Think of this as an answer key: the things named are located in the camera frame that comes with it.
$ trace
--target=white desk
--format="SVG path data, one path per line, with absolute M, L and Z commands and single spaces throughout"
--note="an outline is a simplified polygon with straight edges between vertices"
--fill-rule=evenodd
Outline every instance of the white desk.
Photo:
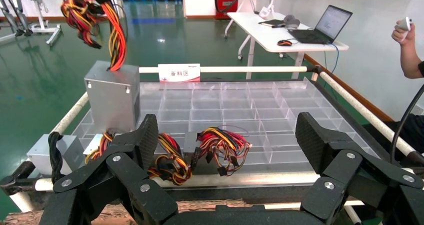
M 293 40 L 294 44 L 292 46 L 278 46 L 277 42 L 280 40 L 293 39 L 293 36 L 290 35 L 286 28 L 272 28 L 270 26 L 258 24 L 264 21 L 264 19 L 254 13 L 229 12 L 228 16 L 249 35 L 248 38 L 250 37 L 250 49 L 247 61 L 247 66 L 249 67 L 253 66 L 255 42 L 270 53 L 297 53 L 294 64 L 297 67 L 302 65 L 305 52 L 336 51 L 336 48 L 332 45 L 296 43 L 295 40 Z M 273 19 L 283 20 L 284 17 L 283 14 L 273 13 Z M 298 29 L 305 30 L 309 29 L 309 27 L 300 24 Z M 333 44 L 337 46 L 339 51 L 349 49 L 349 46 L 338 41 L 334 41 Z M 248 72 L 246 79 L 251 79 L 251 76 L 252 73 Z M 292 79 L 297 79 L 298 77 L 298 72 L 294 72 L 291 76 Z

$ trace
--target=laptop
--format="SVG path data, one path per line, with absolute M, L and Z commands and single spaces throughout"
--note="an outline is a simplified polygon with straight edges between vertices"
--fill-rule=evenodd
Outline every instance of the laptop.
M 342 31 L 352 14 L 350 11 L 329 5 L 315 29 L 288 29 L 288 32 L 300 43 L 331 44 Z

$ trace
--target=cable bundle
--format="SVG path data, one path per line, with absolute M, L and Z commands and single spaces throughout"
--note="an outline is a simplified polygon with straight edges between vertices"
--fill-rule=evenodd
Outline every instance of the cable bundle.
M 104 132 L 103 136 L 100 139 L 100 144 L 98 145 L 98 148 L 91 151 L 86 157 L 85 157 L 85 164 L 88 164 L 89 161 L 94 161 L 97 158 L 101 157 L 103 153 L 106 151 L 106 149 L 109 147 L 109 144 L 111 144 L 112 140 L 114 139 L 114 136 L 108 132 Z
M 62 135 L 57 131 L 54 131 L 48 135 L 48 148 L 50 156 L 50 165 L 51 165 L 51 182 L 55 184 L 59 179 L 63 178 L 64 175 L 61 174 L 63 159 L 62 154 L 59 149 L 56 147 L 56 143 L 62 139 Z
M 156 158 L 155 166 L 148 169 L 149 177 L 160 177 L 175 185 L 182 185 L 192 177 L 192 168 L 184 161 L 180 146 L 171 136 L 160 133 L 158 141 L 167 154 Z
M 111 57 L 109 69 L 119 70 L 127 55 L 127 38 L 119 20 L 118 13 L 111 0 L 99 5 L 94 0 L 63 0 L 60 7 L 68 25 L 78 30 L 78 37 L 92 48 L 102 46 L 95 40 L 99 34 L 99 21 L 106 14 L 110 22 L 109 54 Z
M 200 157 L 207 154 L 206 161 L 208 163 L 214 159 L 218 166 L 218 173 L 221 176 L 231 176 L 235 171 L 239 170 L 245 163 L 246 156 L 252 147 L 241 135 L 218 127 L 210 127 L 204 130 L 200 133 L 197 140 L 201 141 Z M 223 166 L 219 158 L 223 158 L 228 164 Z

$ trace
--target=shiny floor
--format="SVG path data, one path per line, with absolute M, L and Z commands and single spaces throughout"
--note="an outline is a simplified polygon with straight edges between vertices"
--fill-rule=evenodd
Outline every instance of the shiny floor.
M 124 9 L 128 25 L 126 64 L 141 67 L 178 63 L 247 65 L 248 47 L 243 51 L 244 59 L 237 59 L 237 51 L 246 34 L 233 25 L 228 39 L 224 39 L 228 21 L 187 20 L 183 17 L 182 3 L 174 1 L 132 1 L 126 2 Z M 105 45 L 109 26 L 102 24 L 101 28 Z M 10 175 L 27 159 L 26 153 L 32 145 L 42 134 L 48 134 L 85 92 L 83 77 L 95 61 L 110 59 L 106 47 L 89 48 L 65 23 L 62 30 L 53 47 L 46 45 L 47 35 L 19 37 L 0 43 L 0 178 Z M 9 28 L 2 28 L 0 37 L 9 33 Z M 293 64 L 291 58 L 281 59 L 278 54 L 266 52 L 258 44 L 255 46 L 254 66 Z M 243 73 L 209 73 L 207 76 L 232 80 L 245 78 Z M 252 78 L 290 76 L 256 73 Z M 158 76 L 152 74 L 141 78 L 158 79 Z M 357 113 L 352 113 L 363 122 Z M 83 114 L 85 112 L 81 112 L 68 128 L 68 134 Z M 10 212 L 18 212 L 18 208 L 0 192 L 0 221 Z

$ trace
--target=computer mouse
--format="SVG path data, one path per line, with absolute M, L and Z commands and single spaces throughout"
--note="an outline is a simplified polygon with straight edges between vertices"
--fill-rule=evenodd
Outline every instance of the computer mouse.
M 291 46 L 293 43 L 289 40 L 279 40 L 277 42 L 278 46 Z

